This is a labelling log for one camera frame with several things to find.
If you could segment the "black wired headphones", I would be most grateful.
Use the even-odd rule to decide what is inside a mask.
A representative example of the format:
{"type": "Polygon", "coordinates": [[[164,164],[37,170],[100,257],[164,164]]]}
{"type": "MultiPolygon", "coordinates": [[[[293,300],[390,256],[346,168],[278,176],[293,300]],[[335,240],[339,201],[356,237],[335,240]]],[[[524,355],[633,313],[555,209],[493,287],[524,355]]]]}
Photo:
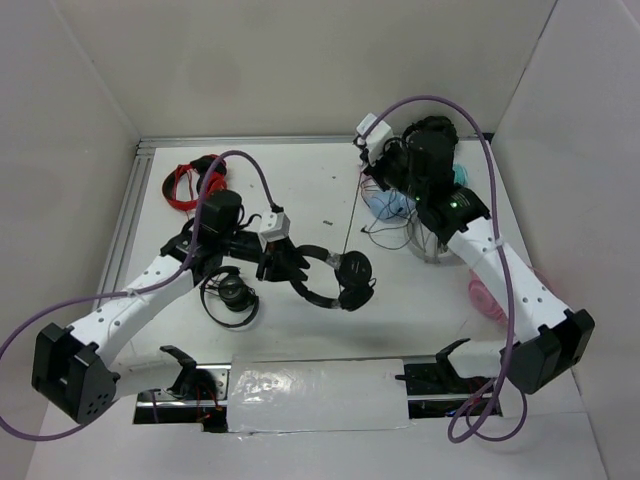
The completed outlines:
{"type": "MultiPolygon", "coordinates": [[[[405,218],[392,220],[405,220],[408,224],[414,211],[415,202],[413,210],[405,218]]],[[[338,296],[328,297],[310,290],[305,282],[291,281],[294,291],[308,303],[323,309],[353,312],[373,297],[376,279],[373,277],[371,262],[364,253],[357,250],[337,253],[317,245],[301,245],[297,250],[304,258],[317,260],[329,266],[339,286],[338,296]]]]}

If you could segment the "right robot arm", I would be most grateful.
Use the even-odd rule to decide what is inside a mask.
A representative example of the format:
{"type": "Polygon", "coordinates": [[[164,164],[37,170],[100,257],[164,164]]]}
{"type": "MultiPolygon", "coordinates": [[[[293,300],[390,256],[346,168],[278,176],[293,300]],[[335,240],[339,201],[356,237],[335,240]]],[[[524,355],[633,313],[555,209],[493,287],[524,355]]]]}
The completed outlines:
{"type": "Polygon", "coordinates": [[[354,143],[364,174],[413,201],[420,222],[476,274],[507,316],[502,346],[471,340],[456,345],[436,369],[441,388],[457,392],[481,376],[509,381],[532,395],[581,360],[594,318],[572,309],[540,281],[500,235],[487,205],[455,180],[456,143],[448,134],[383,133],[354,143]]]}

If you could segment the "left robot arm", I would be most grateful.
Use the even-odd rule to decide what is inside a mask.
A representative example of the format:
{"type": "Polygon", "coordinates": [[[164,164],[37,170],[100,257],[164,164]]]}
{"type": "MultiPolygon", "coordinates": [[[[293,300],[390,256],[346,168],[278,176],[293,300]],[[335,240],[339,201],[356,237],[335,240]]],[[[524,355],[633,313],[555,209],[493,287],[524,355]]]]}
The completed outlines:
{"type": "Polygon", "coordinates": [[[257,265],[261,281],[306,280],[309,264],[289,238],[279,206],[261,216],[257,232],[239,226],[241,196],[220,190],[196,210],[125,290],[67,327],[51,323],[36,337],[32,385],[79,425],[101,416],[123,383],[110,366],[148,322],[201,284],[230,256],[257,265]]]}

